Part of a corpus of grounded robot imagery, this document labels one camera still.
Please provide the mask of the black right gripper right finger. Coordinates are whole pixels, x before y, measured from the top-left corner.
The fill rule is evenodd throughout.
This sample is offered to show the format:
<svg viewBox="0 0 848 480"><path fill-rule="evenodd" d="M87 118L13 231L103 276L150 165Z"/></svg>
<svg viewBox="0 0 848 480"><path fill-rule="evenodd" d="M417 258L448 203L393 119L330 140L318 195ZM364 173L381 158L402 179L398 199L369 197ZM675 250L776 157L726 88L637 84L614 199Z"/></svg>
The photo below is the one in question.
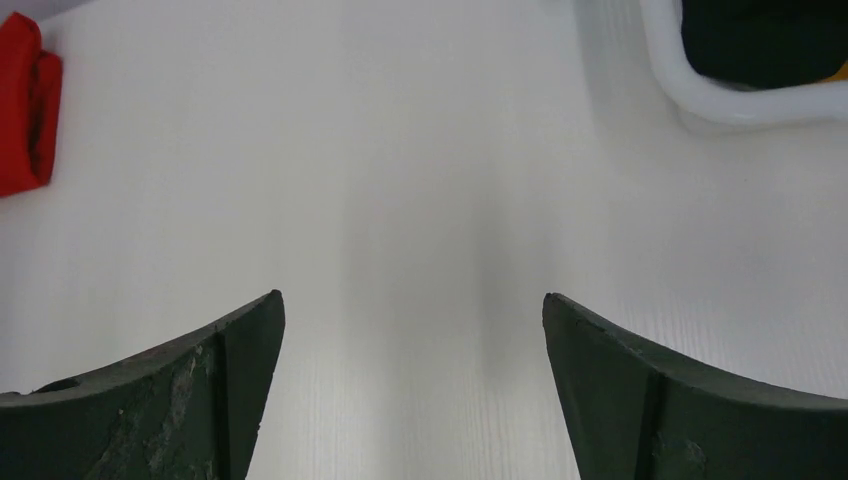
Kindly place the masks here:
<svg viewBox="0 0 848 480"><path fill-rule="evenodd" d="M746 378L546 295L547 354L584 479L843 479L847 403Z"/></svg>

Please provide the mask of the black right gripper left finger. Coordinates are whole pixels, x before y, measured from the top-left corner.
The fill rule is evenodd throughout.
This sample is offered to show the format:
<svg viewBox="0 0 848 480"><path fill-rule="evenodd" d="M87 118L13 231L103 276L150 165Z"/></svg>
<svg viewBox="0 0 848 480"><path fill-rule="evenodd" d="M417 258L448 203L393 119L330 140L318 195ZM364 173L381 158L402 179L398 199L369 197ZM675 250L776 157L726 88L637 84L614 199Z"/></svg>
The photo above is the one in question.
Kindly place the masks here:
<svg viewBox="0 0 848 480"><path fill-rule="evenodd" d="M285 329L279 291L190 333L1 396L5 479L243 479Z"/></svg>

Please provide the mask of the black t shirt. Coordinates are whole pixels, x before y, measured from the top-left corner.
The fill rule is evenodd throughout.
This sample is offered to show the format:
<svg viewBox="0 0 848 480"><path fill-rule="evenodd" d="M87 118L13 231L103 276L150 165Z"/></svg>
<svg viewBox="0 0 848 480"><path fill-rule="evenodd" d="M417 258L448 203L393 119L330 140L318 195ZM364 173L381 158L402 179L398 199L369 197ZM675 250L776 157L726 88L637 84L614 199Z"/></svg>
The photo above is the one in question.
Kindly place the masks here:
<svg viewBox="0 0 848 480"><path fill-rule="evenodd" d="M822 83L847 62L845 1L683 1L686 58L753 89Z"/></svg>

